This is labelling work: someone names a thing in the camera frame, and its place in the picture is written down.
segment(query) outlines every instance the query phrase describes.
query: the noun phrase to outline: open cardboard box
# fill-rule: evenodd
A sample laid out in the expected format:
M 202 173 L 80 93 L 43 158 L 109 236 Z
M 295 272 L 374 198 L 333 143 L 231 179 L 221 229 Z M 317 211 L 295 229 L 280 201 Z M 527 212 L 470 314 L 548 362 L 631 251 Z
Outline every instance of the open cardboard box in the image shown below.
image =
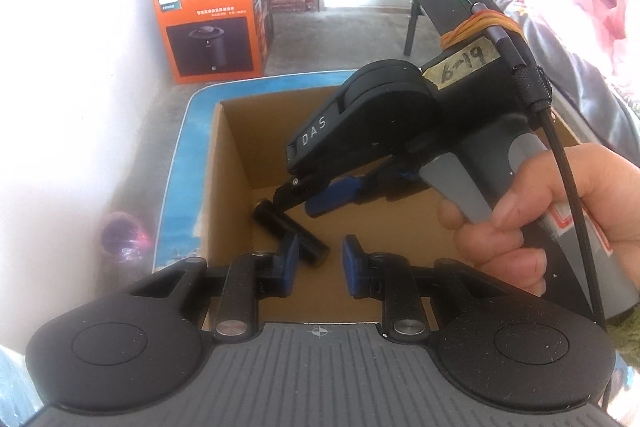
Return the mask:
M 209 266 L 224 266 L 248 251 L 275 251 L 278 241 L 252 221 L 252 210 L 261 198 L 271 199 L 275 189 L 288 179 L 286 144 L 335 89 L 290 90 L 218 104 L 203 208 L 203 251 Z M 578 143 L 559 118 L 556 128 L 565 146 Z M 442 257 L 456 258 L 452 232 L 444 230 L 436 219 L 438 199 L 434 190 L 425 190 L 392 203 L 380 199 L 349 204 L 318 218 L 308 217 L 303 205 L 291 209 L 287 214 L 331 250 L 319 267 L 299 263 L 292 295 L 261 301 L 260 319 L 378 322 L 382 317 L 380 302 L 355 300 L 347 292 L 342 240 L 353 233 L 366 252 L 397 253 L 417 266 L 431 266 Z

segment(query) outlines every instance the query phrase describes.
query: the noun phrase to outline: blue table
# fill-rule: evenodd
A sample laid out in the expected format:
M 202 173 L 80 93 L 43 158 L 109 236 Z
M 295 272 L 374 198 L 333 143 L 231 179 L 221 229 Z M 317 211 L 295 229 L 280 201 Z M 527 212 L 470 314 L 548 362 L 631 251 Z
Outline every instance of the blue table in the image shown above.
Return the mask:
M 197 91 L 191 97 L 182 120 L 164 191 L 154 270 L 194 255 L 200 248 L 200 238 L 194 237 L 193 230 L 202 206 L 207 149 L 216 104 L 221 100 L 252 94 L 338 86 L 351 73 L 353 70 L 285 74 L 216 84 Z

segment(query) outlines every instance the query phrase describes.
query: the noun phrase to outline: fingernail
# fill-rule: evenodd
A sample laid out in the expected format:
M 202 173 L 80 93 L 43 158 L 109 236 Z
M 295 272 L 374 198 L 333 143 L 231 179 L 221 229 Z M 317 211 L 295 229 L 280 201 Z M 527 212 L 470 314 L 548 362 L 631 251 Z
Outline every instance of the fingernail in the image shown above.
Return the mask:
M 507 190 L 494 207 L 494 211 L 491 214 L 492 223 L 500 228 L 509 214 L 511 214 L 511 211 L 516 207 L 517 203 L 518 195 L 515 192 Z
M 544 273 L 546 255 L 543 250 L 534 250 L 519 255 L 511 261 L 509 270 L 514 280 L 527 279 L 537 273 Z

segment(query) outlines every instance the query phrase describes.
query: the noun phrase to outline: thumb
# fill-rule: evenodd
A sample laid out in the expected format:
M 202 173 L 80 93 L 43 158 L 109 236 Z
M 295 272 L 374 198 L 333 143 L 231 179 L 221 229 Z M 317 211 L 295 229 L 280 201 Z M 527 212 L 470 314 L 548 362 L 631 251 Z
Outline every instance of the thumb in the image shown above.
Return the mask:
M 581 198 L 593 195 L 598 180 L 606 178 L 601 172 L 606 162 L 597 161 L 604 153 L 601 149 L 596 144 L 565 149 Z M 553 201 L 566 201 L 566 193 L 556 159 L 546 151 L 520 166 L 513 184 L 495 205 L 491 222 L 499 230 L 519 229 L 542 216 Z

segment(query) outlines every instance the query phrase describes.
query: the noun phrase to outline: black tube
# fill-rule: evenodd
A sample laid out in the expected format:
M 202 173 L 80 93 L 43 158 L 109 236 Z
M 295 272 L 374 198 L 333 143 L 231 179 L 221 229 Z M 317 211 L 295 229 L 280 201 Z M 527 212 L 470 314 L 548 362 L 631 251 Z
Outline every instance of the black tube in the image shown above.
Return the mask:
M 298 234 L 300 259 L 312 266 L 319 266 L 329 253 L 329 247 L 297 221 L 276 210 L 269 200 L 261 200 L 254 208 L 255 222 L 282 240 L 287 232 Z

